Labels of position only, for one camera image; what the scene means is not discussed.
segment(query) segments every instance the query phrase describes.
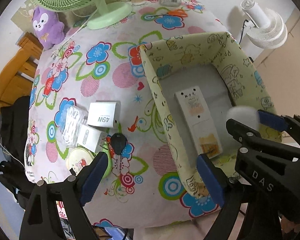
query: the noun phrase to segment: orange scissors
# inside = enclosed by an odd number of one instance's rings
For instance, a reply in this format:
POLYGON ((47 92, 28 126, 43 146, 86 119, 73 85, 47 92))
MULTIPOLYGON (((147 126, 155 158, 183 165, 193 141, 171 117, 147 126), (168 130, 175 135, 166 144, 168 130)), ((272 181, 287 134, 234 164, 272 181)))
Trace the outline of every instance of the orange scissors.
POLYGON ((177 9, 174 11, 169 11, 166 14, 159 14, 159 15, 153 15, 153 16, 164 16, 164 15, 178 16, 178 17, 182 17, 182 18, 188 17, 188 14, 183 9, 177 9))

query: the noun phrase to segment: fan base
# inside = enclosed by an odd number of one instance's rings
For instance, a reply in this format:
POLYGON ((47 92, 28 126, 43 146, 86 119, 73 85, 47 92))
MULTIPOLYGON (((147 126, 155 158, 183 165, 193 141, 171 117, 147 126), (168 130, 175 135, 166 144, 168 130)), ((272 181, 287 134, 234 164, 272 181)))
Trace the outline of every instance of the fan base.
POLYGON ((132 12, 132 6, 126 2, 114 2, 107 5, 108 11, 104 15, 96 12, 87 22, 87 27, 91 30, 98 30, 111 26, 127 17, 132 12))

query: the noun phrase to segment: blue gripper pad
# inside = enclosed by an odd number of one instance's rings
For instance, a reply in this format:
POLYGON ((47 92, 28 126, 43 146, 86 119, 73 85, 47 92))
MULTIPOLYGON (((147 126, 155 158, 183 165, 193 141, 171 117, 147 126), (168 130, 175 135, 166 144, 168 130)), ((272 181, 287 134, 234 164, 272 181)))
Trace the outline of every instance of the blue gripper pad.
POLYGON ((282 116, 278 116, 263 110, 258 110, 258 114, 261 124, 264 124, 279 132, 283 132, 288 129, 288 124, 282 116))
POLYGON ((225 204, 225 191, 228 186, 227 176, 220 168, 215 167, 205 154, 198 156, 197 170, 212 200, 222 208, 225 204))
POLYGON ((81 189, 80 204, 84 206, 90 202, 96 192, 99 183, 108 167, 108 156, 104 154, 98 163, 95 165, 87 179, 85 180, 81 189))

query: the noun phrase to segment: purple plush toy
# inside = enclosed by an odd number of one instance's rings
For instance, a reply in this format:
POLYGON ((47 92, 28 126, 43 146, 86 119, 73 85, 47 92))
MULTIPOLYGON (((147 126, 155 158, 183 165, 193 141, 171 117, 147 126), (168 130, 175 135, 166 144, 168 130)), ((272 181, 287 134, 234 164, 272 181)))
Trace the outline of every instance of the purple plush toy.
POLYGON ((59 44, 65 38, 63 33, 65 25, 59 21, 56 12, 37 7, 33 13, 32 25, 34 33, 44 49, 50 49, 54 44, 59 44))

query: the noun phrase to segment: wooden headboard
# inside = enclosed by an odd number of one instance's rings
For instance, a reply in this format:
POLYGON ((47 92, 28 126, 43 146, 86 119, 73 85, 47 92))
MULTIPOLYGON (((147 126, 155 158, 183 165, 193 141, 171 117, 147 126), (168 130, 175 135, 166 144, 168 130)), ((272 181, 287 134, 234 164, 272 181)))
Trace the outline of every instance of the wooden headboard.
POLYGON ((21 49, 0 73, 0 108, 11 106, 22 96, 30 95, 32 82, 19 73, 34 78, 37 64, 31 58, 40 59, 42 45, 31 33, 25 33, 17 43, 21 49))

